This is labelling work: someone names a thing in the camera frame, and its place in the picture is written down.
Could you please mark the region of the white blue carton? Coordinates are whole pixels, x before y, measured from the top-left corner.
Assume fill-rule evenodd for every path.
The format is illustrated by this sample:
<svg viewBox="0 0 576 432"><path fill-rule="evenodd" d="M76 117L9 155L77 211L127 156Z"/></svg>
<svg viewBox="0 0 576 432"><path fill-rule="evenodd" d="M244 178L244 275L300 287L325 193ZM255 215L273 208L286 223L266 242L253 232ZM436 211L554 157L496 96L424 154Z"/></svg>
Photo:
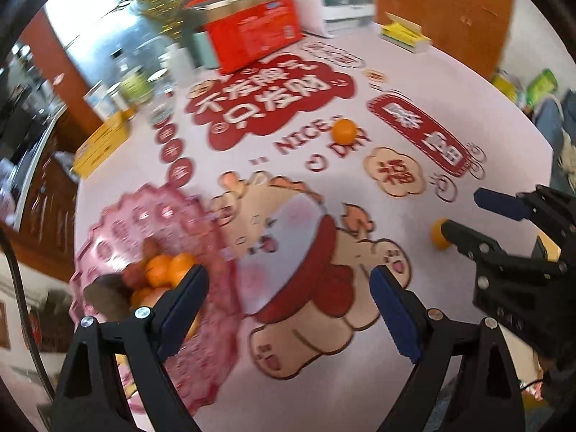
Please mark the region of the white blue carton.
<svg viewBox="0 0 576 432"><path fill-rule="evenodd" d="M96 82L96 84L86 92L83 99L103 122L120 112L111 96L107 93L107 85L103 83L103 80Z"/></svg>

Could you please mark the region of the mandarin orange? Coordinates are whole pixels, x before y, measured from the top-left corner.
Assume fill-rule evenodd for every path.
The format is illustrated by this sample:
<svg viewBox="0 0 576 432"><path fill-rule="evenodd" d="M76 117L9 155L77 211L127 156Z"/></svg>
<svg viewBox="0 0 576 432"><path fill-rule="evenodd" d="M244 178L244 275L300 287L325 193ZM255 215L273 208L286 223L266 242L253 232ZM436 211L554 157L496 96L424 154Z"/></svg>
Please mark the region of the mandarin orange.
<svg viewBox="0 0 576 432"><path fill-rule="evenodd" d="M352 145L357 138L357 126L350 119L338 119L332 127L331 136L334 143L344 146Z"/></svg>
<svg viewBox="0 0 576 432"><path fill-rule="evenodd" d="M169 287L145 287L135 291L131 296L131 308L136 310L141 306L154 307L161 297L170 290Z"/></svg>

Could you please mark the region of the red snack package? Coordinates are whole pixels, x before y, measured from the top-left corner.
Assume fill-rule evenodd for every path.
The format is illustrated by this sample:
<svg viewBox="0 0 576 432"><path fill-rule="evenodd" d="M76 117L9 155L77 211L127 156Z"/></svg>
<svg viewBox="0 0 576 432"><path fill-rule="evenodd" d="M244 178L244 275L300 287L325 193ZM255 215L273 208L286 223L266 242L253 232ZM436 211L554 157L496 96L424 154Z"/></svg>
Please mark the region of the red snack package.
<svg viewBox="0 0 576 432"><path fill-rule="evenodd" d="M303 38L295 0L192 0L185 9L198 14L222 74Z"/></svg>

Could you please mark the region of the larger orange in tray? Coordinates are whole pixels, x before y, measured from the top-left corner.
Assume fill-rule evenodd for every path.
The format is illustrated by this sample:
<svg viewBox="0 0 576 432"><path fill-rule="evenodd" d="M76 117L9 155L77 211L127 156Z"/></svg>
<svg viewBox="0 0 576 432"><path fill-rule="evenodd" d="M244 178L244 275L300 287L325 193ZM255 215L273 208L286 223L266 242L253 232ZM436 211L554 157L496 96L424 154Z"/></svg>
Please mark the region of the larger orange in tray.
<svg viewBox="0 0 576 432"><path fill-rule="evenodd" d="M171 256L158 255L148 261L144 267L144 275L149 286L154 288L171 287L170 263Z"/></svg>

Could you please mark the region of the clear glass bottle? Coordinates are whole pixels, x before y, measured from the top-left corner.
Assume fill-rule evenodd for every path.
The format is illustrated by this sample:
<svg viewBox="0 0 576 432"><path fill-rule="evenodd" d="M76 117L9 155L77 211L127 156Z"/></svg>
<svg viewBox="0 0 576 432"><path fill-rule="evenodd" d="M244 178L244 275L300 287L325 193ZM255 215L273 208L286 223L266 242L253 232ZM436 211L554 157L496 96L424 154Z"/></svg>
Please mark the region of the clear glass bottle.
<svg viewBox="0 0 576 432"><path fill-rule="evenodd" d="M119 90L130 104L148 103L152 96L151 84L147 81L143 66L123 49L114 51L110 58L118 71Z"/></svg>

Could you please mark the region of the printed cartoon table mat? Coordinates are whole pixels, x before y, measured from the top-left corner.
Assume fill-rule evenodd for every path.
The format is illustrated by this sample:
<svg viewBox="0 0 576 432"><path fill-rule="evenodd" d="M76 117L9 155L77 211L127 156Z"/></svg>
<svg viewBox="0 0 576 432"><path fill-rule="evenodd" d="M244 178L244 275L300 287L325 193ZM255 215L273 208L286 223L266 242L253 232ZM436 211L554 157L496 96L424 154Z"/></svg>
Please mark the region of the printed cartoon table mat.
<svg viewBox="0 0 576 432"><path fill-rule="evenodd" d="M250 356L269 377L296 377L376 322L373 267L409 284L405 251L374 235L375 205L428 189L451 203L459 177L485 176L481 148L455 139L401 93L384 91L386 83L354 54L306 39L296 51L199 82L186 96L222 190L208 209L237 258L242 314L255 322ZM375 129L351 117L352 107L375 110L361 98L372 89L384 91L384 122L437 162L438 174L401 148L378 145ZM341 118L357 126L352 145L332 139Z"/></svg>

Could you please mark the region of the yellow sponge box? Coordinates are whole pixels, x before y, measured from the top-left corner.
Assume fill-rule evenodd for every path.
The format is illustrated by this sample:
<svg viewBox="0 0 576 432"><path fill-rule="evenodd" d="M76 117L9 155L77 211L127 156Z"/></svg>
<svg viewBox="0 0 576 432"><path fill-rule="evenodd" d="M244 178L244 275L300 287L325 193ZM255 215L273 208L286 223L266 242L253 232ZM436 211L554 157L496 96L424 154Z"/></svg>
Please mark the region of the yellow sponge box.
<svg viewBox="0 0 576 432"><path fill-rule="evenodd" d="M386 13L391 21L381 28L381 37L400 48L414 54L425 52L432 47L432 40L422 33L422 26L408 19Z"/></svg>

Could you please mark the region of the white plastic squeeze bottle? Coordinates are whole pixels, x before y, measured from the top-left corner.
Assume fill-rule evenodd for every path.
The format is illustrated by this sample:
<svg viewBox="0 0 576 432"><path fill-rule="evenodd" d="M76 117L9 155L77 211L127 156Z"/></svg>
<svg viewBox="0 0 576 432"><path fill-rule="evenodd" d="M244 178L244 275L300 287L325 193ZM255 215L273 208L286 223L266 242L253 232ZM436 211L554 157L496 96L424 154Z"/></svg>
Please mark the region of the white plastic squeeze bottle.
<svg viewBox="0 0 576 432"><path fill-rule="evenodd" d="M169 45L165 62L178 86L181 88L192 86L195 80L195 67L187 49L178 43Z"/></svg>

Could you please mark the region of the small orange near edge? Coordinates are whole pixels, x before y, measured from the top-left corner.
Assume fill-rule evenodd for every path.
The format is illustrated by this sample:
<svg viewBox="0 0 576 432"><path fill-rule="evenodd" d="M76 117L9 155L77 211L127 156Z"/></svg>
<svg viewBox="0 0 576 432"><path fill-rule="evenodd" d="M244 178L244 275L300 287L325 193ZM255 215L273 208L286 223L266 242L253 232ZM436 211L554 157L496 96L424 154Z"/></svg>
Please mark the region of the small orange near edge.
<svg viewBox="0 0 576 432"><path fill-rule="evenodd" d="M445 219L437 220L431 229L431 239L433 245L436 247L437 250L444 251L447 250L451 243L446 239L442 232L442 225L446 223Z"/></svg>

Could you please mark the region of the yellow cardboard box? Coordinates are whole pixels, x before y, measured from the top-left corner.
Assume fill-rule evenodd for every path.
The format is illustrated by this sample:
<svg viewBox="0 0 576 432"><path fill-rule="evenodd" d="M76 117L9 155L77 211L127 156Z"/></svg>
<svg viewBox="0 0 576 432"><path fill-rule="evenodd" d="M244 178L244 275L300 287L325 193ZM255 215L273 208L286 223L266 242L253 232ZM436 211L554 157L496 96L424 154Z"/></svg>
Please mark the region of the yellow cardboard box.
<svg viewBox="0 0 576 432"><path fill-rule="evenodd" d="M85 180L130 136L129 121L122 112L111 115L75 152L73 171Z"/></svg>

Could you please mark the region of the teal ceramic canister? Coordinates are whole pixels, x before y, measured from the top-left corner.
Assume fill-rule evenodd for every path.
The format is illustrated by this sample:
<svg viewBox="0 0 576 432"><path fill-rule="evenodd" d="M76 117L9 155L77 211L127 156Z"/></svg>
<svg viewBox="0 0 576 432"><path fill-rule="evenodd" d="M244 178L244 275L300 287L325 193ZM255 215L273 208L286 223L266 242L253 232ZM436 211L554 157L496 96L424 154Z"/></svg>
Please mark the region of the teal ceramic canister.
<svg viewBox="0 0 576 432"><path fill-rule="evenodd" d="M213 44L207 31L195 32L193 40L198 52L199 62L206 69L217 69L220 67L218 56L213 48Z"/></svg>

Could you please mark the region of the clear drinking glass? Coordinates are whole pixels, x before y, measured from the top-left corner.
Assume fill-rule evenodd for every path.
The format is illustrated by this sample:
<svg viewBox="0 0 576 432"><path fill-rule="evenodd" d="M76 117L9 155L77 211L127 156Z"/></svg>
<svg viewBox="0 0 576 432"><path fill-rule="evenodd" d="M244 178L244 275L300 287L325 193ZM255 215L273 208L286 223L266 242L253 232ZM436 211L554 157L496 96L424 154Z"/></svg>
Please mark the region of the clear drinking glass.
<svg viewBox="0 0 576 432"><path fill-rule="evenodd" d="M144 113L148 123L156 126L174 113L176 82L167 68L152 73L147 81L151 87L151 98L144 104Z"/></svg>

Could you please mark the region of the smaller orange in tray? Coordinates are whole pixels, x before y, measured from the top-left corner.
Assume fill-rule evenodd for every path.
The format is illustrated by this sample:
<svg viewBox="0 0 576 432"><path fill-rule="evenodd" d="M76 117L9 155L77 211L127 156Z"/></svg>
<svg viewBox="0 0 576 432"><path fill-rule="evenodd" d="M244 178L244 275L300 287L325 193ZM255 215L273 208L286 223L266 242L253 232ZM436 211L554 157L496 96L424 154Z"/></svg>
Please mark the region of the smaller orange in tray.
<svg viewBox="0 0 576 432"><path fill-rule="evenodd" d="M174 256L168 265L168 279L171 286L178 286L188 271L196 264L196 258L191 253L179 253Z"/></svg>

